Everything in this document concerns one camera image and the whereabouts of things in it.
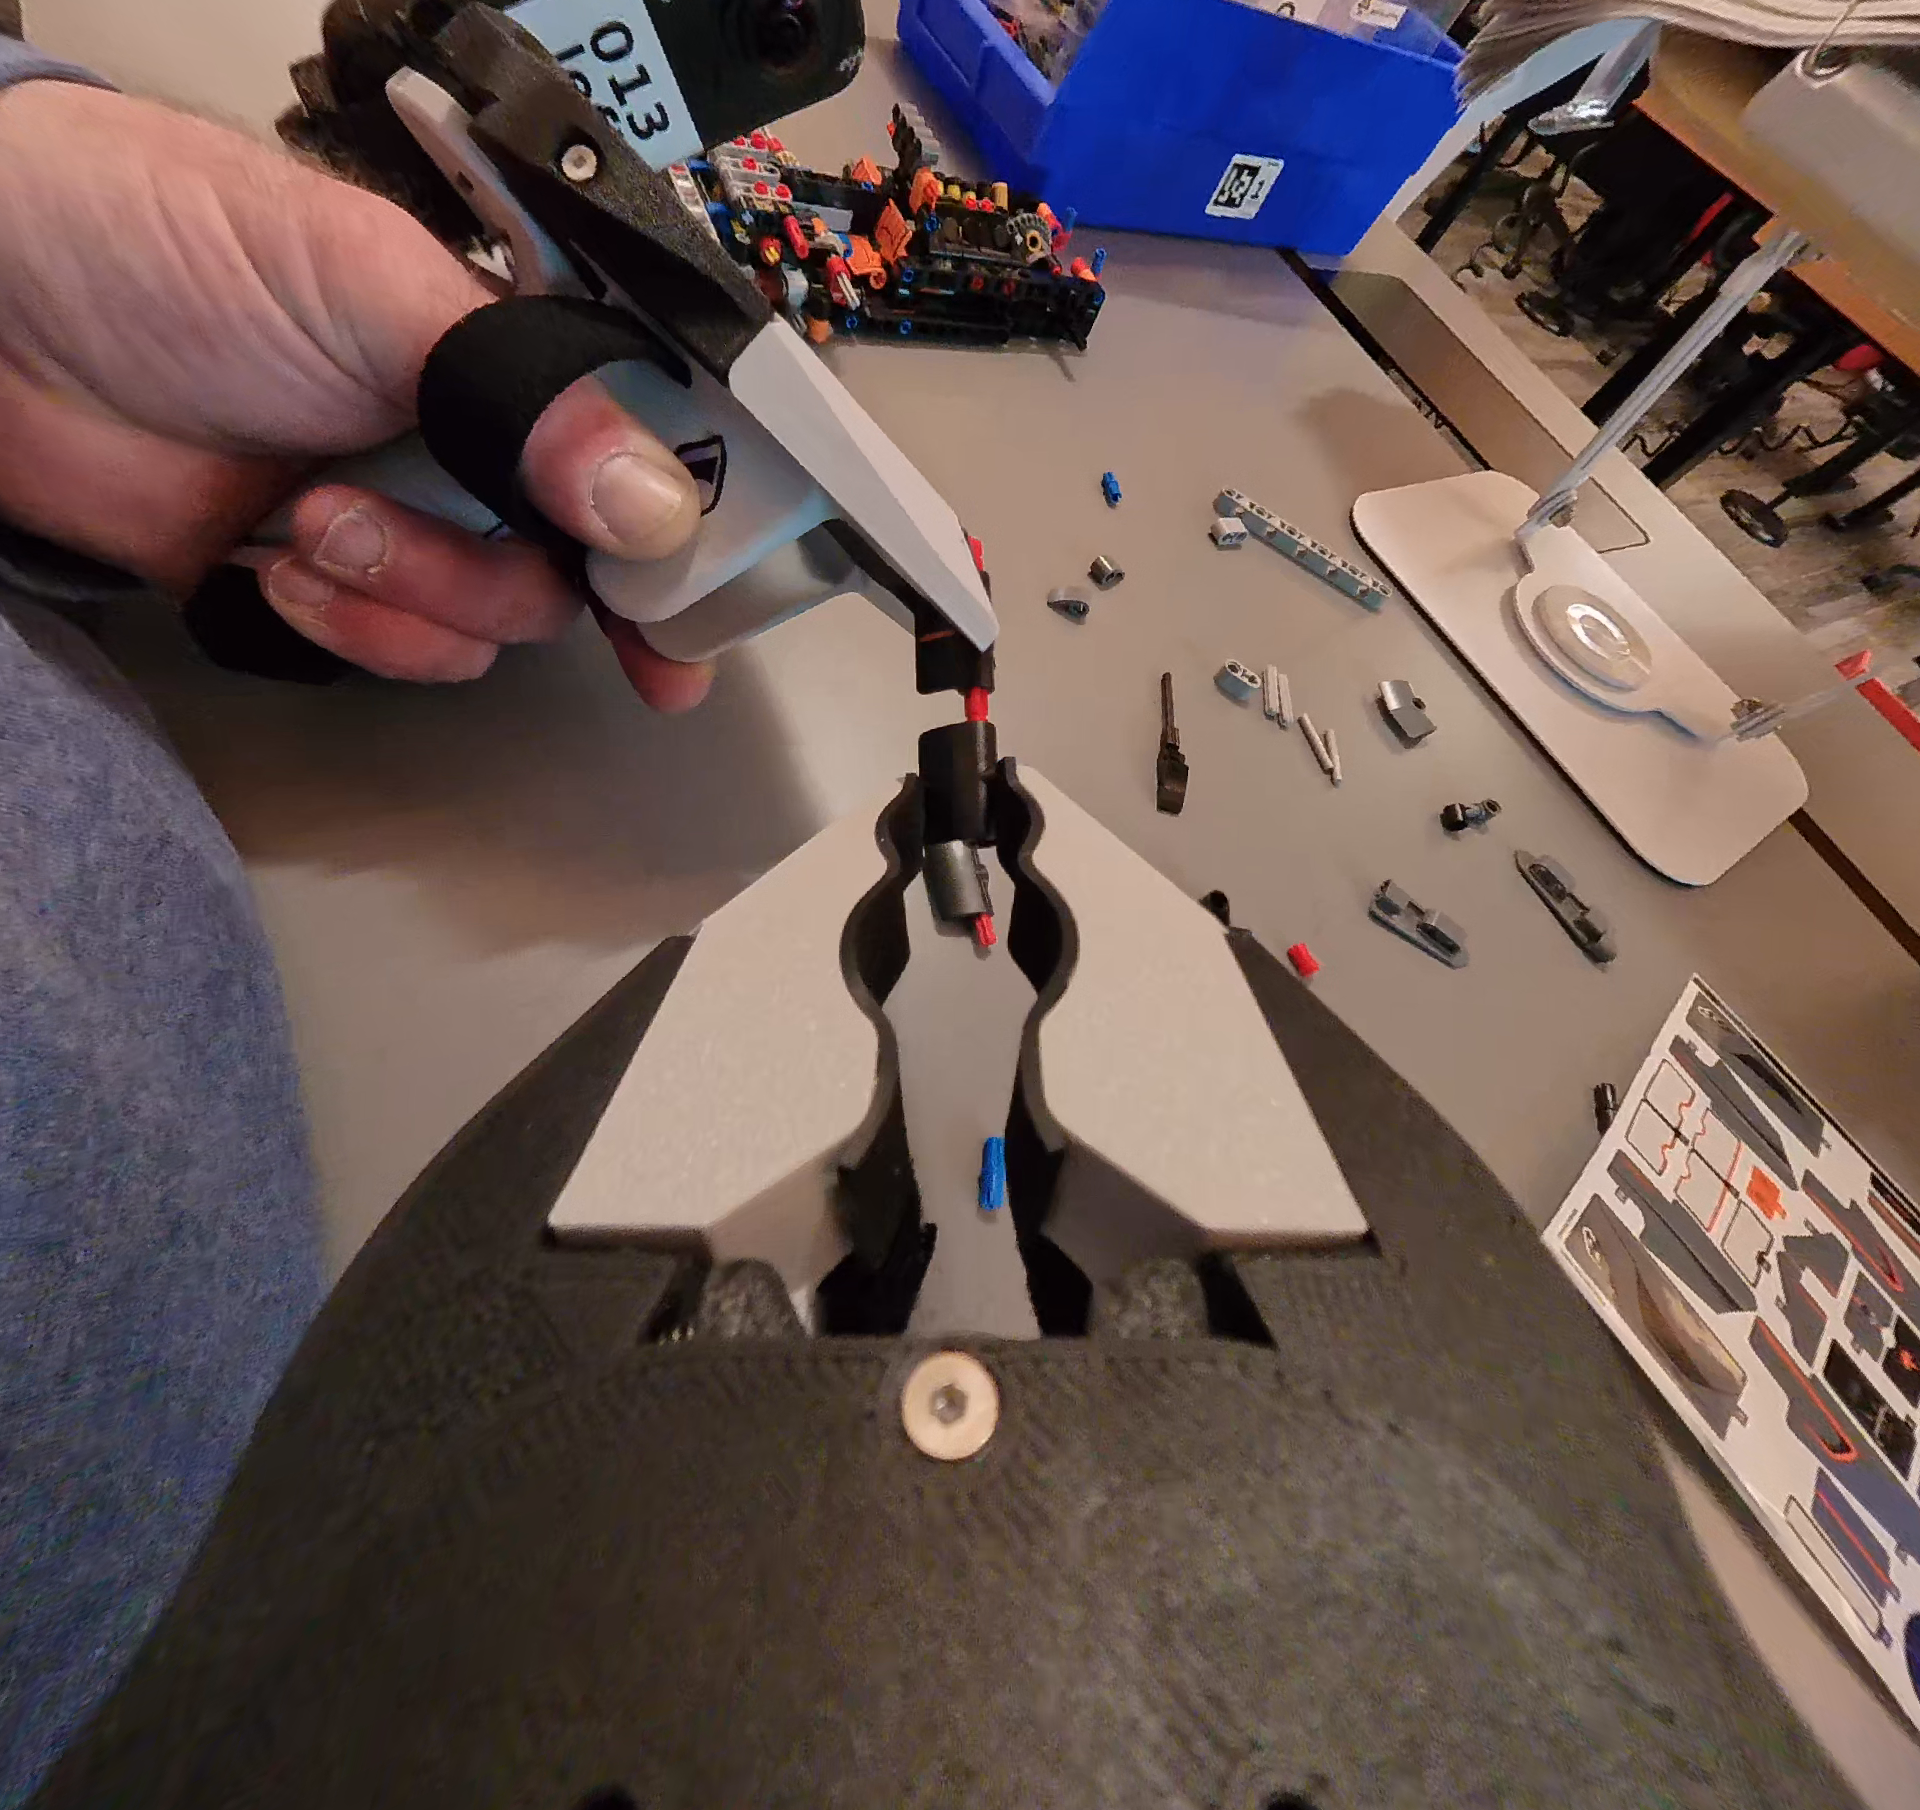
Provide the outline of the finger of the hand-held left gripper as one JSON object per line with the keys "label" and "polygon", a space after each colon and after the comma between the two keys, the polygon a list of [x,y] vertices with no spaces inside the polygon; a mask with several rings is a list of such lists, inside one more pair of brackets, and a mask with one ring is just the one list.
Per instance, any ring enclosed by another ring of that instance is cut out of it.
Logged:
{"label": "finger of the hand-held left gripper", "polygon": [[955,509],[785,322],[737,357],[737,402],[928,608],[989,651],[999,619]]}

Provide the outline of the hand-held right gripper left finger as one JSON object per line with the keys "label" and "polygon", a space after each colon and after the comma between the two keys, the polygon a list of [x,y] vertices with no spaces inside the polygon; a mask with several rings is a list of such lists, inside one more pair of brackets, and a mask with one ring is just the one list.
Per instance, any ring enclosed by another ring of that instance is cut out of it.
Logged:
{"label": "hand-held right gripper left finger", "polygon": [[923,1283],[888,1002],[922,870],[918,776],[713,912],[549,1212],[562,1248],[760,1263],[826,1334],[900,1334]]}

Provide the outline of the white lamp base plate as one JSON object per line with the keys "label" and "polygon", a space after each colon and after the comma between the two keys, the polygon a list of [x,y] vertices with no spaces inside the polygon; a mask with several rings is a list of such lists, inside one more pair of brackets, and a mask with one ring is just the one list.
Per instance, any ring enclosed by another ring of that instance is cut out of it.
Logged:
{"label": "white lamp base plate", "polygon": [[1916,87],[1862,55],[1804,50],[1781,69],[1671,31],[1645,92],[1671,132],[1766,211],[1764,237],[1672,334],[1558,475],[1496,470],[1354,502],[1362,546],[1521,721],[1600,819],[1653,873],[1722,881],[1809,798],[1786,735],[1828,739],[1830,709],[1872,712],[1916,754],[1916,712],[1857,666],[1819,688],[1729,681],[1709,644],[1669,616],[1576,525],[1620,445],[1751,300],[1827,254],[1916,325]]}

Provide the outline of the person's left forearm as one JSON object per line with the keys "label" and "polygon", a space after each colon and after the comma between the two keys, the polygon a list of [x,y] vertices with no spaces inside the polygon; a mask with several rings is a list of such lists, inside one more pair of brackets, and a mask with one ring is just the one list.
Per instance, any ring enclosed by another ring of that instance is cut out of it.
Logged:
{"label": "person's left forearm", "polygon": [[3,31],[0,62],[3,93],[8,93],[28,83],[66,83],[118,93],[118,86],[100,74],[45,52],[31,41],[26,41],[8,31]]}

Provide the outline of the long grey lego beam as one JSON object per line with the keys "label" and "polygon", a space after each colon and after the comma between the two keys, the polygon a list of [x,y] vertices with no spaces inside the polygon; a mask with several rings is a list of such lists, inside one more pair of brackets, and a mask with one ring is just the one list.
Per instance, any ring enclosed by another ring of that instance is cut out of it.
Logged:
{"label": "long grey lego beam", "polygon": [[1239,517],[1249,529],[1247,542],[1265,546],[1303,573],[1318,577],[1340,597],[1355,601],[1359,606],[1381,611],[1391,602],[1392,593],[1377,573],[1343,559],[1325,542],[1309,539],[1309,533],[1267,511],[1251,496],[1225,489],[1216,494],[1211,509],[1214,517]]}

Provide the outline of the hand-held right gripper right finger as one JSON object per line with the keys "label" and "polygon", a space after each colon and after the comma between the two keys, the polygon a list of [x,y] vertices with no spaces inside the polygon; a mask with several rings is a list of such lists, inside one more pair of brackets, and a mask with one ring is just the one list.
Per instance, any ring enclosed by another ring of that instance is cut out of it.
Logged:
{"label": "hand-held right gripper right finger", "polygon": [[1039,769],[1004,763],[1008,951],[1033,988],[1005,1131],[1008,1200],[1045,1338],[1144,1266],[1349,1251],[1358,1196],[1229,926]]}

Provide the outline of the blue plastic parts bin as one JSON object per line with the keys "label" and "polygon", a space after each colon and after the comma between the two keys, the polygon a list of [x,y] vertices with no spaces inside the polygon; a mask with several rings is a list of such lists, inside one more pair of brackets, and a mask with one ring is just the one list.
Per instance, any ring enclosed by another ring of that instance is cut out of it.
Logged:
{"label": "blue plastic parts bin", "polygon": [[1054,71],[985,0],[899,0],[897,34],[990,168],[1055,212],[1339,256],[1462,120],[1453,22],[1362,37],[1235,0],[1109,0]]}

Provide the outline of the black lego connector red pins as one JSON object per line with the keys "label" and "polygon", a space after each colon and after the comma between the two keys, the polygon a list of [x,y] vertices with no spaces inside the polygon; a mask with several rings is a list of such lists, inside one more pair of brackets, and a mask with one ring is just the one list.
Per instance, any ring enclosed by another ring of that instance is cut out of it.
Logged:
{"label": "black lego connector red pins", "polygon": [[925,894],[939,933],[968,938],[979,958],[997,946],[986,870],[997,843],[997,769],[997,729],[986,715],[923,733],[918,742]]}

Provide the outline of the dark grey lego panel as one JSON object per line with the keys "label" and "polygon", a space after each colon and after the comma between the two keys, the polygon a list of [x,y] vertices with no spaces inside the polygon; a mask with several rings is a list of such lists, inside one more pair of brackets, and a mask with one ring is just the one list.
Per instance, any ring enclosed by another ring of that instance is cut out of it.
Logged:
{"label": "dark grey lego panel", "polygon": [[1585,959],[1608,968],[1619,959],[1611,923],[1576,889],[1573,873],[1553,858],[1516,850],[1516,866],[1531,893],[1549,909]]}

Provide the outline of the person's left hand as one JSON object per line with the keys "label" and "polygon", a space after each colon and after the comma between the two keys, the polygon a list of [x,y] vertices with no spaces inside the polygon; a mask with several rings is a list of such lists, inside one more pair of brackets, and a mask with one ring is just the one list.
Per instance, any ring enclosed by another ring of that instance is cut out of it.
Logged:
{"label": "person's left hand", "polygon": [[5,522],[190,594],[255,527],[276,618],[376,676],[462,684],[579,598],[313,470],[413,432],[426,357],[491,288],[393,202],[149,98],[3,100]]}

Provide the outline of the black lego technic chassis model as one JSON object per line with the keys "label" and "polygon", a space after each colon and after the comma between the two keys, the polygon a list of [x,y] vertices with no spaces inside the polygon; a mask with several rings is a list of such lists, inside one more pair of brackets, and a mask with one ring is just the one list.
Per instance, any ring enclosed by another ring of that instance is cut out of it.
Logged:
{"label": "black lego technic chassis model", "polygon": [[925,119],[888,117],[890,158],[797,163],[767,128],[668,168],[684,209],[807,342],[842,335],[1084,351],[1107,303],[1106,250],[1004,180],[948,172]]}

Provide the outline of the lego sticker sheet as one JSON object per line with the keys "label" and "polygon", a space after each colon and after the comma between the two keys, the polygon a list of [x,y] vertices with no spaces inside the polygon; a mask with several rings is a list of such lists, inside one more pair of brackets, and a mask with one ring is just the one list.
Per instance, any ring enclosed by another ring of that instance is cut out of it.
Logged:
{"label": "lego sticker sheet", "polygon": [[1546,1248],[1916,1722],[1916,1202],[1691,979]]}

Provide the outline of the grey lego panel piece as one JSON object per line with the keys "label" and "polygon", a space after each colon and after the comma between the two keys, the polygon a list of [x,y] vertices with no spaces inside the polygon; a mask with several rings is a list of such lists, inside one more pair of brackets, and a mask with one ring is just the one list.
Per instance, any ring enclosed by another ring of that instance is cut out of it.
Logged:
{"label": "grey lego panel piece", "polygon": [[1368,918],[1449,970],[1462,970],[1470,963],[1470,951],[1462,929],[1445,914],[1421,905],[1406,887],[1396,881],[1383,881],[1375,891],[1368,905]]}

